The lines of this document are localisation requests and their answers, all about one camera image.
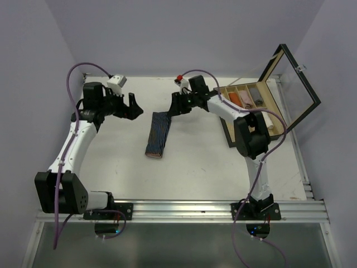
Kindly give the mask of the blue striped boxer shorts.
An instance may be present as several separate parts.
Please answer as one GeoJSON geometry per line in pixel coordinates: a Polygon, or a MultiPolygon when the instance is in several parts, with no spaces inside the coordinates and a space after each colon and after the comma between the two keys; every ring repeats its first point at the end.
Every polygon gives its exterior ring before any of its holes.
{"type": "Polygon", "coordinates": [[[145,155],[154,159],[161,159],[165,149],[167,136],[171,126],[171,117],[167,112],[153,112],[151,128],[145,155]]]}

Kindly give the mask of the white pink-trimmed underwear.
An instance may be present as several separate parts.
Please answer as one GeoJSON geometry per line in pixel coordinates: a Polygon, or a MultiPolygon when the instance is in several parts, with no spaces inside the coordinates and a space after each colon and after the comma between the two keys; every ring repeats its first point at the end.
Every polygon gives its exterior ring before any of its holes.
{"type": "Polygon", "coordinates": [[[270,115],[269,113],[267,112],[262,112],[262,115],[263,115],[263,118],[264,118],[264,121],[266,123],[266,126],[268,128],[268,130],[273,130],[274,129],[274,124],[270,118],[270,115]]]}

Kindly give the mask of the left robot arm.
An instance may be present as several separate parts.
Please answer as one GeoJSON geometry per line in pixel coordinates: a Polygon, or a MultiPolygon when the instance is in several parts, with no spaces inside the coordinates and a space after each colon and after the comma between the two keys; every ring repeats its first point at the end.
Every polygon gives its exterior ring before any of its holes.
{"type": "Polygon", "coordinates": [[[35,187],[44,213],[83,214],[96,210],[103,219],[115,215],[112,194],[88,191],[79,173],[87,150],[107,116],[134,120],[143,114],[134,93],[128,103],[118,86],[89,82],[83,85],[83,96],[75,102],[69,134],[47,171],[35,176],[35,187]]]}

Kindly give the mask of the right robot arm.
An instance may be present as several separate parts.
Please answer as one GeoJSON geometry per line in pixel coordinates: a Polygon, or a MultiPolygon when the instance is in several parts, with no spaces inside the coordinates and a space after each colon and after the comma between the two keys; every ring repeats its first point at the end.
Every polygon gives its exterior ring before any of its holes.
{"type": "Polygon", "coordinates": [[[190,113],[194,107],[199,107],[233,125],[235,147],[245,158],[250,182],[247,200],[237,212],[248,212],[255,219],[263,218],[274,204],[264,158],[271,139],[263,114],[238,107],[223,97],[219,89],[210,90],[201,75],[189,80],[179,75],[174,83],[180,90],[172,93],[170,117],[190,113]]]}

